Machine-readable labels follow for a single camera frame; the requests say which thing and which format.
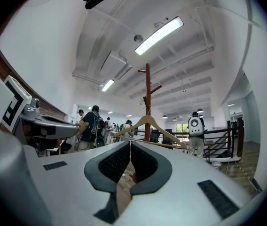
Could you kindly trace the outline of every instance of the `ceiling pipe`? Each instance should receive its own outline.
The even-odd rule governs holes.
[[[203,34],[204,34],[204,40],[205,40],[205,44],[207,45],[207,49],[209,49],[209,45],[208,45],[208,40],[207,40],[207,36],[205,35],[205,31],[204,31],[204,25],[203,25],[203,22],[201,20],[201,17],[199,15],[199,12],[198,12],[199,8],[195,8],[194,11],[196,12],[198,18],[199,18],[199,24],[200,24],[200,27],[201,27],[201,30],[203,31]]]
[[[76,79],[83,80],[83,81],[87,81],[87,82],[90,82],[90,83],[93,83],[93,84],[96,84],[97,86],[99,86],[99,85],[102,84],[101,81],[93,80],[93,79],[90,79],[90,78],[85,77],[85,76],[83,76],[83,75],[76,74],[76,73],[73,73],[73,74],[72,74],[72,77],[74,77],[74,78],[76,78]]]
[[[196,7],[196,8],[194,8],[194,9],[199,9],[199,8],[204,8],[204,7],[212,8],[212,9],[214,9],[216,12],[224,11],[224,12],[227,12],[227,13],[231,13],[231,14],[233,14],[233,15],[239,17],[240,19],[246,21],[248,24],[251,24],[251,25],[253,25],[253,26],[256,26],[256,27],[260,28],[260,25],[259,25],[259,24],[255,23],[254,21],[248,20],[247,18],[243,17],[242,15],[240,15],[240,14],[238,14],[238,13],[232,11],[232,10],[229,10],[229,9],[227,9],[227,8],[216,7],[216,6],[213,6],[213,5],[208,4],[208,5],[204,5],[204,6]]]
[[[187,107],[187,106],[193,106],[193,105],[198,105],[200,107],[200,105],[208,105],[210,103],[210,99],[206,99],[206,100],[203,100],[203,101],[189,101],[187,103],[183,103],[181,105],[177,105],[177,106],[165,106],[165,107],[159,107],[158,109],[160,111],[164,111],[164,112],[167,112],[168,110],[176,110],[176,109],[181,109],[183,107]]]
[[[103,16],[109,18],[110,20],[116,22],[117,24],[119,24],[119,25],[121,25],[121,26],[127,28],[127,29],[128,29],[130,32],[132,32],[134,35],[137,35],[137,33],[136,33],[132,28],[130,28],[130,27],[128,27],[126,24],[120,22],[119,20],[117,20],[117,19],[114,18],[113,16],[111,16],[111,15],[109,15],[109,14],[106,14],[105,12],[102,12],[101,10],[99,10],[99,9],[97,9],[97,8],[93,8],[91,11],[94,11],[94,12],[96,12],[96,13],[98,13],[98,14],[101,14],[101,15],[103,15]]]

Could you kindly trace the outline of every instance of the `white ceiling beam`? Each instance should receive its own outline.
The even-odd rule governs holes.
[[[184,95],[180,96],[180,97],[171,97],[168,99],[164,99],[164,100],[160,100],[160,101],[155,101],[151,104],[152,107],[157,107],[160,105],[165,105],[165,104],[172,104],[176,101],[182,101],[182,100],[187,100],[188,98],[193,98],[193,97],[199,97],[199,96],[203,96],[203,95],[207,95],[207,94],[211,94],[211,88],[207,88],[207,89],[202,89],[202,90],[198,90],[195,92],[191,92],[191,93],[185,93]]]
[[[214,9],[214,10],[217,11],[217,12],[226,12],[226,13],[233,14],[233,15],[235,15],[236,17],[238,17],[238,18],[244,20],[244,21],[247,22],[248,24],[251,24],[251,25],[253,25],[253,26],[256,26],[256,27],[260,28],[260,25],[257,24],[256,22],[251,21],[251,20],[249,20],[249,19],[243,17],[242,15],[240,15],[240,14],[238,14],[238,13],[236,13],[236,12],[230,10],[230,9],[227,9],[227,8],[216,7],[216,6],[207,4],[207,5],[204,5],[204,6],[195,7],[194,9],[199,9],[199,8],[204,8],[204,7],[212,8],[212,9]]]
[[[196,52],[196,53],[194,53],[194,54],[192,54],[192,55],[189,55],[189,56],[187,56],[187,57],[184,57],[184,58],[182,58],[182,59],[180,59],[180,61],[181,61],[181,63],[179,63],[178,65],[176,65],[175,67],[173,67],[173,68],[171,68],[172,70],[173,69],[176,69],[177,67],[179,67],[179,66],[181,66],[181,65],[183,65],[184,63],[186,63],[186,62],[188,62],[188,61],[190,61],[190,60],[193,60],[193,59],[195,59],[195,58],[197,58],[197,57],[199,57],[199,56],[202,56],[202,55],[205,55],[205,54],[207,54],[207,53],[209,53],[209,52],[211,52],[211,51],[213,51],[214,50],[214,47],[212,46],[212,47],[210,47],[209,49],[202,49],[202,50],[200,50],[200,51],[198,51],[198,52]],[[173,63],[170,63],[168,66],[166,66],[166,67],[164,67],[163,69],[160,69],[159,70],[159,72],[157,73],[157,72],[154,72],[152,75],[151,75],[151,79],[153,79],[153,78],[155,78],[155,77],[157,77],[157,76],[159,76],[159,75],[161,75],[162,73],[164,73],[165,72],[165,70],[166,69],[168,69],[169,67],[171,67],[172,65],[175,65],[175,64],[177,64],[178,63],[178,59],[175,59],[176,61],[174,61]],[[122,88],[121,90],[119,90],[118,91],[118,94],[120,95],[120,94],[123,94],[123,93],[125,93],[127,90],[130,90],[130,89],[133,89],[135,86],[137,86],[140,82],[143,82],[145,79],[143,78],[142,76],[139,76],[139,77],[137,77],[134,81],[132,81],[131,83],[129,83],[128,84],[128,86],[126,86],[125,88]]]
[[[134,35],[137,35],[137,33],[130,27],[128,27],[126,24],[122,23],[121,21],[117,20],[116,18],[114,18],[113,16],[106,14],[105,12],[102,12],[101,10],[97,9],[97,8],[93,8],[91,11],[96,12],[100,15],[103,15],[107,18],[109,18],[110,20],[116,22],[117,24],[127,28],[131,33],[133,33]]]
[[[200,17],[200,15],[199,15],[199,13],[198,13],[198,10],[199,10],[199,8],[195,8],[195,9],[194,9],[194,11],[196,12],[196,15],[198,16],[199,24],[200,24],[201,30],[203,31],[203,34],[204,34],[205,44],[207,45],[207,49],[209,49],[207,36],[206,36],[206,34],[205,34],[205,31],[204,31],[204,25],[203,25],[203,22],[202,22],[202,20],[201,20],[201,17]]]
[[[190,99],[190,101],[187,101],[187,102],[182,102],[180,103],[179,101],[176,102],[176,105],[175,106],[163,106],[163,107],[159,107],[158,109],[160,111],[164,111],[164,112],[167,112],[168,110],[175,110],[175,109],[179,109],[179,108],[182,108],[182,107],[185,107],[185,106],[191,106],[191,105],[198,105],[198,104],[204,104],[204,103],[209,103],[211,101],[210,97],[205,97],[205,98],[202,98],[202,99],[198,99],[197,100],[193,100],[193,99]]]

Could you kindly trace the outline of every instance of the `wooden coat rack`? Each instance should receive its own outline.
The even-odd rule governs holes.
[[[154,145],[163,145],[163,146],[172,147],[172,145],[166,145],[166,144],[159,144],[159,143],[150,142],[150,125],[152,125],[158,131],[160,131],[163,135],[165,135],[166,137],[170,138],[172,141],[175,141],[177,144],[181,145],[184,149],[186,149],[187,146],[186,146],[186,144],[184,142],[181,142],[175,136],[173,136],[170,133],[168,133],[167,131],[161,129],[158,126],[158,124],[156,123],[156,121],[154,120],[154,118],[151,117],[151,94],[156,92],[158,89],[162,88],[162,85],[159,85],[155,89],[150,90],[150,68],[149,68],[149,64],[146,64],[146,70],[138,70],[138,72],[146,73],[146,96],[143,97],[144,103],[146,105],[146,115],[141,117],[141,119],[137,122],[137,124],[131,126],[130,128],[127,128],[125,130],[122,130],[122,131],[116,133],[115,135],[113,135],[113,137],[124,138],[121,135],[123,135],[124,133],[126,133],[128,131],[131,131],[131,130],[133,130],[133,129],[145,124],[144,141],[141,141],[141,142],[150,143],[150,144],[154,144]]]

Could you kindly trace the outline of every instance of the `black mesh pad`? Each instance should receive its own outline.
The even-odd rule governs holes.
[[[124,146],[114,154],[103,159],[99,163],[98,168],[103,175],[118,183],[128,164],[129,146]]]
[[[198,185],[223,219],[226,219],[239,210],[211,180],[200,182]]]
[[[84,173],[96,190],[114,194],[117,182],[129,164],[129,142],[123,142],[115,148],[89,160]]]
[[[132,163],[138,184],[130,189],[131,195],[156,192],[172,174],[172,165],[167,158],[136,142],[132,142]]]
[[[86,178],[99,191],[110,193],[104,209],[95,212],[94,216],[112,224],[118,218],[116,201],[117,182],[129,164],[129,142],[123,142],[115,148],[89,160],[84,168]]]

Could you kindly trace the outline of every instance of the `wooden floor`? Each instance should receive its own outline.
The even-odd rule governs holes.
[[[253,178],[253,176],[255,175],[259,152],[260,144],[254,142],[244,143],[242,159],[240,160],[238,165],[242,169],[244,169],[244,171],[249,175],[250,178]],[[122,178],[117,184],[117,204],[119,215],[121,215],[121,213],[130,203],[131,196],[129,190],[135,184],[130,177],[130,173],[135,172],[134,166],[131,162],[129,162],[126,170],[127,171],[125,171],[124,174],[127,176],[128,180],[126,177],[122,176]],[[251,182],[247,179],[246,174],[239,169],[236,163],[224,163],[220,167],[220,171],[230,177],[233,181],[238,183],[245,190],[247,190],[252,197],[258,194],[257,190],[251,185]]]
[[[259,153],[260,144],[255,142],[245,142],[243,146],[242,158],[237,163],[251,179],[255,175]],[[224,163],[219,170],[247,190],[251,196],[256,196],[258,191],[254,188],[254,186],[248,180],[247,175],[241,171],[237,164],[230,163],[228,165],[227,163]]]

